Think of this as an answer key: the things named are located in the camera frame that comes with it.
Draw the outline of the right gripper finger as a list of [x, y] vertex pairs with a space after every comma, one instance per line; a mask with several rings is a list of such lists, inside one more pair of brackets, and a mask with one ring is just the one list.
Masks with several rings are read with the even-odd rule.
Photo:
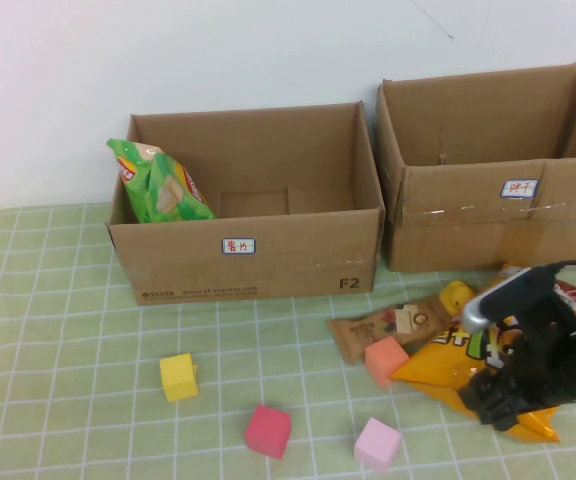
[[467, 408], [493, 408], [506, 401], [504, 375], [501, 372], [478, 372], [460, 389]]
[[522, 402], [520, 394], [487, 395], [481, 399], [477, 408], [479, 421], [484, 425], [492, 425], [497, 431], [508, 431], [518, 423]]

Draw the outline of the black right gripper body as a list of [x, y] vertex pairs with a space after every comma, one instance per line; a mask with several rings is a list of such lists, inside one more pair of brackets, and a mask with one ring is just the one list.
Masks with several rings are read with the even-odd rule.
[[558, 344], [576, 329], [574, 311], [557, 294], [547, 294], [514, 317], [521, 335], [513, 341], [500, 382], [509, 404], [564, 404], [551, 370]]

